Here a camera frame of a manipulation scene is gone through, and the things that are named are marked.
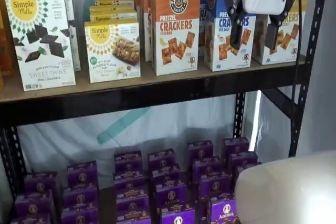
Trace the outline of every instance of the cracker box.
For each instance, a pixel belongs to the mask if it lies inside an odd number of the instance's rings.
[[[306,16],[308,0],[302,0],[302,23]],[[262,65],[296,61],[299,42],[299,0],[288,13],[288,17],[279,27],[276,47],[274,50],[265,46],[267,25],[270,24],[268,16],[259,15],[255,33],[253,57]]]
[[[231,175],[225,170],[212,171],[201,176],[198,198],[204,199],[218,193],[229,193],[230,190]]]
[[[31,215],[11,220],[10,224],[51,224],[50,215]]]
[[[195,209],[188,202],[161,208],[161,224],[195,223]]]
[[[120,19],[137,19],[136,11],[134,9],[116,9],[105,11],[92,11],[90,13],[91,22],[103,22],[109,20]]]
[[[115,171],[142,170],[142,156],[140,151],[114,155]]]
[[[235,198],[230,194],[221,194],[208,202],[207,223],[239,224]]]
[[[95,203],[77,204],[63,209],[62,224],[99,223],[99,212]]]
[[[125,4],[131,4],[134,9],[134,0],[95,0],[95,5],[125,5]]]
[[[74,11],[74,3],[72,0],[65,0],[65,5],[67,8],[67,17],[69,23],[69,29],[61,31],[65,36],[70,38],[71,41],[71,51],[73,58],[73,67],[75,71],[80,71],[80,62],[79,62],[79,51],[78,51],[78,37],[76,31],[76,21],[75,21],[75,11]]]
[[[148,187],[142,185],[133,189],[119,189],[115,192],[117,211],[132,210],[139,207],[148,207]]]
[[[197,158],[212,157],[214,153],[214,145],[211,141],[200,141],[187,145],[187,162],[193,165],[193,160]]]
[[[63,193],[65,207],[96,201],[98,201],[97,185],[92,183],[66,188]]]
[[[242,25],[240,49],[230,45],[231,19],[224,0],[207,0],[205,64],[212,71],[247,68],[251,63],[255,15],[247,14]]]
[[[197,70],[200,0],[151,0],[157,76]]]
[[[223,163],[218,156],[198,158],[193,160],[193,182],[198,183],[205,173],[223,168]]]
[[[74,187],[78,184],[98,184],[98,172],[96,161],[90,161],[67,168],[68,186]]]
[[[90,82],[140,77],[139,24],[135,19],[86,22]]]
[[[223,147],[222,147],[223,163],[226,164],[227,158],[232,153],[248,152],[249,145],[250,143],[246,137],[223,139]]]
[[[35,214],[50,214],[53,220],[56,219],[51,190],[45,193],[25,193],[17,196],[15,209],[18,217]]]
[[[148,207],[140,207],[138,209],[117,211],[116,224],[151,224],[151,214]]]
[[[117,172],[114,175],[114,187],[116,189],[133,189],[145,184],[145,173],[142,170],[129,170]]]
[[[171,206],[187,200],[187,186],[179,179],[167,180],[155,185],[155,198],[158,206]]]
[[[229,155],[227,168],[230,173],[234,172],[236,166],[257,164],[258,155],[255,152],[240,152]]]
[[[159,169],[167,165],[176,163],[175,152],[173,149],[152,153],[148,155],[149,170]]]
[[[6,4],[24,90],[75,85],[65,0]]]

